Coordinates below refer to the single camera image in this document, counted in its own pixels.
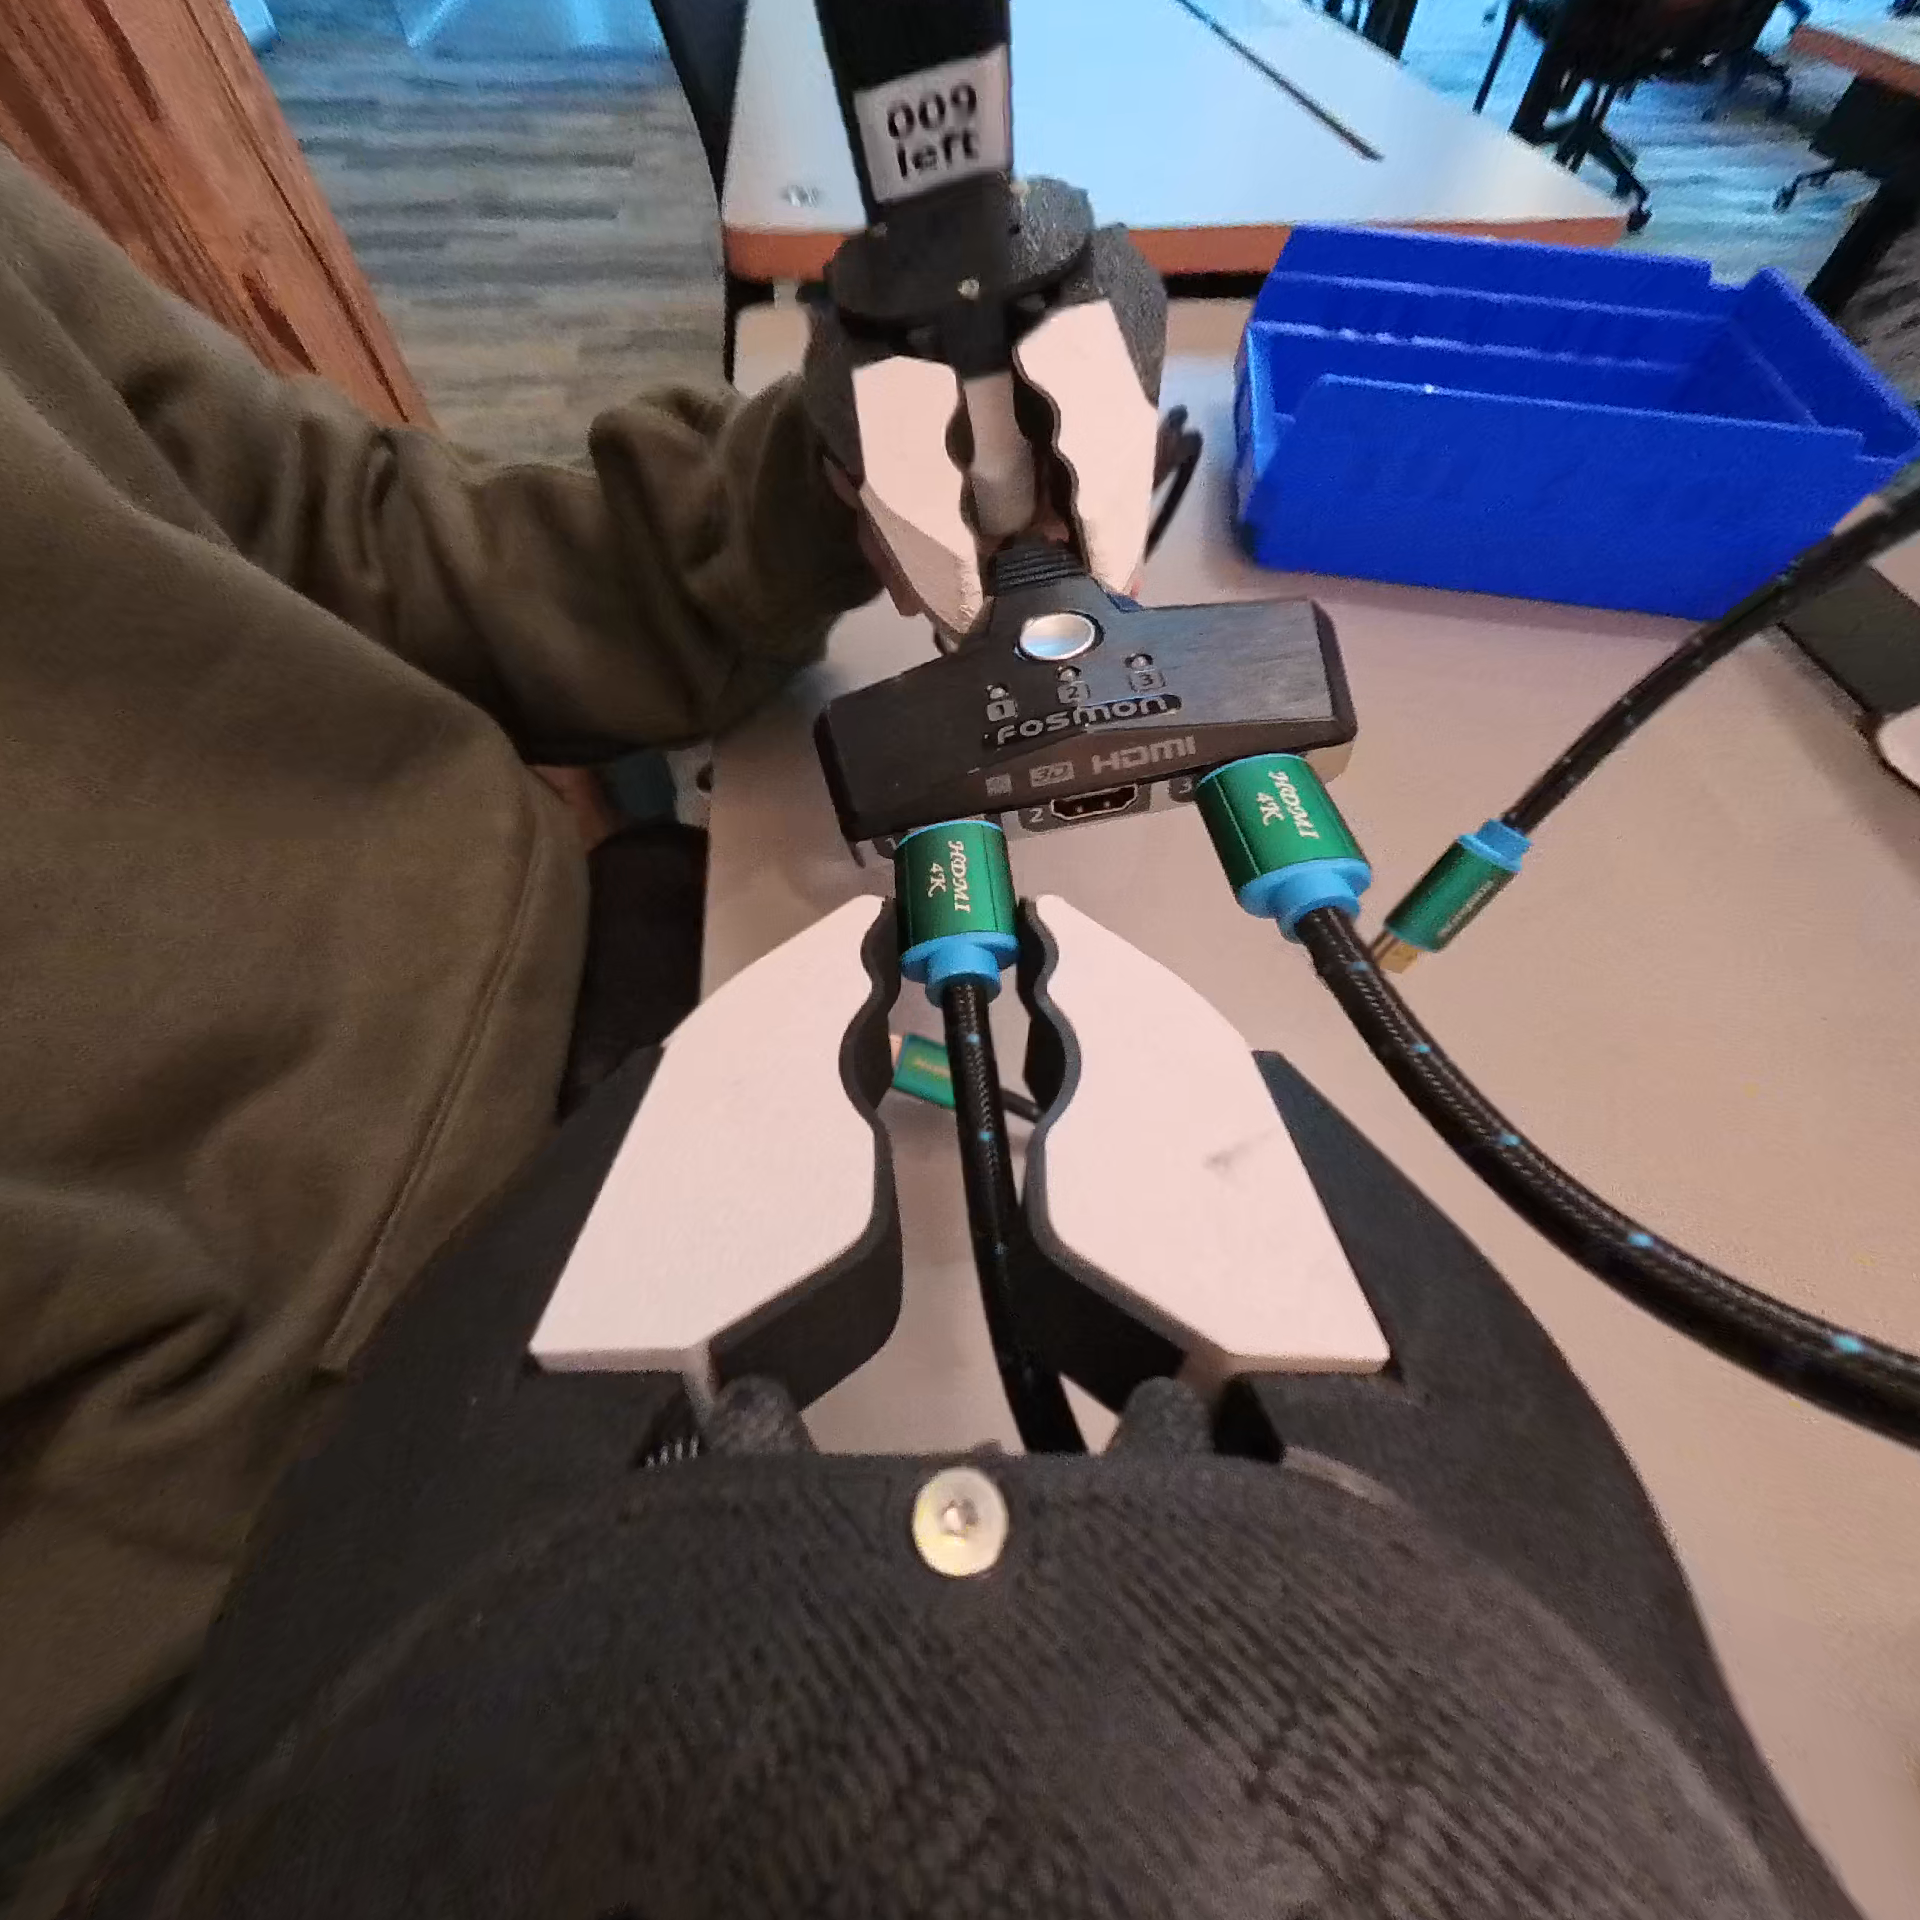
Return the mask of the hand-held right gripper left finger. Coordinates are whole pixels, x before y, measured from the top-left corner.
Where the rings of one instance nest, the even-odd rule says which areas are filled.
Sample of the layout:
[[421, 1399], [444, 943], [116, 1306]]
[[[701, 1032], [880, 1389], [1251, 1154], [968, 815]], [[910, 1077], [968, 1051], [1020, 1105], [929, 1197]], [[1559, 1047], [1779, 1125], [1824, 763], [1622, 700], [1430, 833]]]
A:
[[550, 1373], [850, 1377], [901, 1306], [895, 910], [864, 893], [661, 1044], [532, 1335]]

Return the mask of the black office chair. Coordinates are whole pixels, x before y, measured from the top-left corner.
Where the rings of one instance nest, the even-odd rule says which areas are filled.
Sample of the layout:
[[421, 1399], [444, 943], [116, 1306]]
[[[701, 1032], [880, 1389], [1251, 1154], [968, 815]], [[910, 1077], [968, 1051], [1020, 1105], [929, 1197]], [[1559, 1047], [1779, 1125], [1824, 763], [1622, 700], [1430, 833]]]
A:
[[1622, 92], [1640, 84], [1657, 62], [1665, 4], [1656, 2], [1507, 2], [1500, 31], [1472, 98], [1480, 113], [1500, 66], [1519, 29], [1533, 36], [1540, 55], [1510, 120], [1510, 133], [1545, 149], [1567, 173], [1595, 162], [1626, 205], [1626, 230], [1645, 228], [1648, 188], [1632, 153], [1608, 131], [1606, 120]]
[[1761, 40], [1774, 14], [1787, 14], [1793, 31], [1811, 16], [1809, 2], [1704, 2], [1674, 4], [1667, 24], [1674, 36], [1656, 75], [1663, 84], [1704, 85], [1704, 123], [1728, 116], [1747, 82], [1768, 88], [1763, 117], [1779, 121], [1792, 101], [1792, 75], [1783, 59], [1763, 51]]

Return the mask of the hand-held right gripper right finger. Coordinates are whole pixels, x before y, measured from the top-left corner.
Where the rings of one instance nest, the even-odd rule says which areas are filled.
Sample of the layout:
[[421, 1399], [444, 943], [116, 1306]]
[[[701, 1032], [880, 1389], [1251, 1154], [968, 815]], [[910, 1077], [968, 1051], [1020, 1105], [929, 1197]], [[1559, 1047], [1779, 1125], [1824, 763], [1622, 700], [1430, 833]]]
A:
[[1390, 1347], [1239, 1029], [1060, 893], [1024, 904], [1024, 1209], [1066, 1278], [1187, 1377], [1377, 1375]]

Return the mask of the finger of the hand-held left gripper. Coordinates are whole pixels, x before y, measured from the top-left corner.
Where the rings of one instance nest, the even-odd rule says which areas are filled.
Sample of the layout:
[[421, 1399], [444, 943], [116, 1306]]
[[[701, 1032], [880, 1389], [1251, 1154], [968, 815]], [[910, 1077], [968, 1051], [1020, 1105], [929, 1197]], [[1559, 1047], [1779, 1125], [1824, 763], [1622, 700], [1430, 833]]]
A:
[[936, 628], [974, 628], [987, 608], [972, 486], [947, 443], [958, 376], [942, 362], [825, 359], [825, 458], [880, 587]]
[[1146, 560], [1159, 412], [1112, 301], [1051, 307], [1014, 347], [1014, 371], [1045, 420], [1061, 527], [1098, 584], [1131, 594]]

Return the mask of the wooden pillar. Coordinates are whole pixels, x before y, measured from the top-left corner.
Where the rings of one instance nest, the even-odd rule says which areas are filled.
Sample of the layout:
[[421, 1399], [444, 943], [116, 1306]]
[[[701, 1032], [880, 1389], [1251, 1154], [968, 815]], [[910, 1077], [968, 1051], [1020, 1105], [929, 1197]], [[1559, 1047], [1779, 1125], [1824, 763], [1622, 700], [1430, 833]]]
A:
[[276, 371], [429, 426], [413, 371], [225, 2], [5, 2], [2, 136]]

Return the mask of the person's olive hoodie torso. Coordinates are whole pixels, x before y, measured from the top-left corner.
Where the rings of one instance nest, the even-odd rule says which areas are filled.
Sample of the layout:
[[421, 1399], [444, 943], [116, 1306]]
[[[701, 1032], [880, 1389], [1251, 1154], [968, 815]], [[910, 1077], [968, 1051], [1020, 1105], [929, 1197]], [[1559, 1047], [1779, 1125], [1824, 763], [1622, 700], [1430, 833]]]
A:
[[369, 420], [3, 158], [5, 1908], [118, 1823], [315, 1399], [542, 1141], [573, 1026], [528, 748], [255, 562], [310, 412]]

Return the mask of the blue plastic bin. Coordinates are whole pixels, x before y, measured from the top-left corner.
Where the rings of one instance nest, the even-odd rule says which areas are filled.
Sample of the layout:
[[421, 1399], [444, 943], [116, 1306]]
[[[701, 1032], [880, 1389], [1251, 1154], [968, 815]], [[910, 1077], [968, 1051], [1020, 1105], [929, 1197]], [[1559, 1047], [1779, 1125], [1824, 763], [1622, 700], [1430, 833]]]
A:
[[1904, 471], [1917, 422], [1771, 268], [1299, 226], [1233, 437], [1263, 567], [1707, 622]]

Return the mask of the black video switch box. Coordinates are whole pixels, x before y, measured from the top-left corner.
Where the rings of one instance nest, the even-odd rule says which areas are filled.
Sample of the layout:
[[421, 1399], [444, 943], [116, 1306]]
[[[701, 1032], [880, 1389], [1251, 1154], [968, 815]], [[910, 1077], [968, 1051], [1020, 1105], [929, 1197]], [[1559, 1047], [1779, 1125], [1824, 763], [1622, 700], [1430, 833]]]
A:
[[813, 724], [857, 857], [947, 819], [1033, 837], [1168, 809], [1235, 760], [1336, 770], [1356, 740], [1332, 615], [1308, 597], [1144, 606], [1048, 542], [1014, 545], [992, 577], [968, 636]]

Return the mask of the person's left forearm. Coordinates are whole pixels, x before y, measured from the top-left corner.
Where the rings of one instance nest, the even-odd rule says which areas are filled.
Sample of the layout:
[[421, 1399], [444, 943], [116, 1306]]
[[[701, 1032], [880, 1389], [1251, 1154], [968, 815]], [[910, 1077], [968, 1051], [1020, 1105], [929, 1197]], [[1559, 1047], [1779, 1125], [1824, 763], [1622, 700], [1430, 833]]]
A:
[[318, 409], [283, 451], [254, 560], [526, 749], [723, 733], [882, 587], [794, 376], [642, 394], [573, 463]]

